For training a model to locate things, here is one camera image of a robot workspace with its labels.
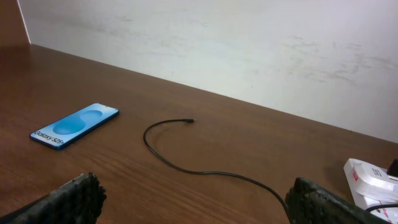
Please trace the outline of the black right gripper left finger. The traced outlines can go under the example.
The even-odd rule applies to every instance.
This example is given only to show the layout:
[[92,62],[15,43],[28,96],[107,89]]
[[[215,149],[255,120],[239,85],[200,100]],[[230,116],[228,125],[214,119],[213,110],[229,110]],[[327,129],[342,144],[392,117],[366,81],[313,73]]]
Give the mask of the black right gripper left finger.
[[93,173],[81,174],[44,197],[1,217],[10,224],[95,224],[106,190]]

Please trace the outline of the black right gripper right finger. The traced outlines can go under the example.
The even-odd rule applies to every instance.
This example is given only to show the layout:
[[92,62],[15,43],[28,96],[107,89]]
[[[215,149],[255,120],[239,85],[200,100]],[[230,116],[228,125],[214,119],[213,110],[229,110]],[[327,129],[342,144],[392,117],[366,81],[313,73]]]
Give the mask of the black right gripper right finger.
[[316,183],[297,177],[285,197],[294,224],[388,224]]

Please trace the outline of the blue Galaxy S25+ smartphone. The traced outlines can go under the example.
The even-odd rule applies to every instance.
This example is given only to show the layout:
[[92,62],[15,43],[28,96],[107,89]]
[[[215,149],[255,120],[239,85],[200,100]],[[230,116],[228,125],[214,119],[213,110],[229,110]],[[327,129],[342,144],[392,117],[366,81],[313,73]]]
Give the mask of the blue Galaxy S25+ smartphone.
[[116,108],[93,103],[32,132],[29,137],[54,150],[62,150],[118,115]]

